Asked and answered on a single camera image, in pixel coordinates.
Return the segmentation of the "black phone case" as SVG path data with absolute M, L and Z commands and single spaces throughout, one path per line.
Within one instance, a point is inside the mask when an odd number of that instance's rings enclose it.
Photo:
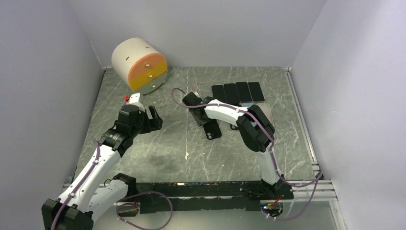
M 238 127 L 235 126 L 235 125 L 232 125 L 232 124 L 230 124 L 230 128 L 231 128 L 232 130 L 238 130 Z
M 217 120 L 212 119 L 206 124 L 203 125 L 203 129 L 206 133 L 206 138 L 208 140 L 214 140 L 216 138 L 220 138 L 222 136 L 222 132 L 220 130 L 219 124 Z

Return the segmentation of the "black phone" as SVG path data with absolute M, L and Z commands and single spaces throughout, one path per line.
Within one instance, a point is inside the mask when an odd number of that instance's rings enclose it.
M 213 97 L 223 103 L 226 103 L 225 90 L 223 85 L 211 86 Z
M 240 103 L 237 86 L 235 83 L 224 84 L 224 92 L 227 104 L 237 105 Z

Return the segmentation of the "phone with purple frame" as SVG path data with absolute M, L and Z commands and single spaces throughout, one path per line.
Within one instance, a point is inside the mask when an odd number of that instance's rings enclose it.
M 236 87 L 240 102 L 242 103 L 252 102 L 252 96 L 247 82 L 236 82 Z

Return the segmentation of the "beige phone case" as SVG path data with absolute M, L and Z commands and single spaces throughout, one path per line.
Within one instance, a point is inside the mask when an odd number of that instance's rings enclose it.
M 272 113 L 271 113 L 271 107 L 268 103 L 258 103 L 257 104 L 259 108 L 263 111 L 267 119 L 270 121 L 272 125 L 274 125 Z

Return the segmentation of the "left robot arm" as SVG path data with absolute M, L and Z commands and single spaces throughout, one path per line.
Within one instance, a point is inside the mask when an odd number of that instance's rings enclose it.
M 100 183 L 137 135 L 162 128 L 163 120 L 155 107 L 150 105 L 148 109 L 151 118 L 140 105 L 122 106 L 114 125 L 94 142 L 94 154 L 73 183 L 57 199 L 47 199 L 42 205 L 46 230 L 91 230 L 115 202 L 136 197 L 136 178 L 129 175 L 119 173 L 103 188 Z

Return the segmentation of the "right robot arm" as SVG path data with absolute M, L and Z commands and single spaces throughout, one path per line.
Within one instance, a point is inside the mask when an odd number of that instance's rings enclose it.
M 264 195 L 274 199 L 282 192 L 282 187 L 278 183 L 279 176 L 271 155 L 267 152 L 272 149 L 275 129 L 259 106 L 240 107 L 212 97 L 202 99 L 194 92 L 185 95 L 182 102 L 189 109 L 197 125 L 203 127 L 208 139 L 222 136 L 218 120 L 235 126 L 246 147 L 256 153 L 261 179 L 265 183 Z

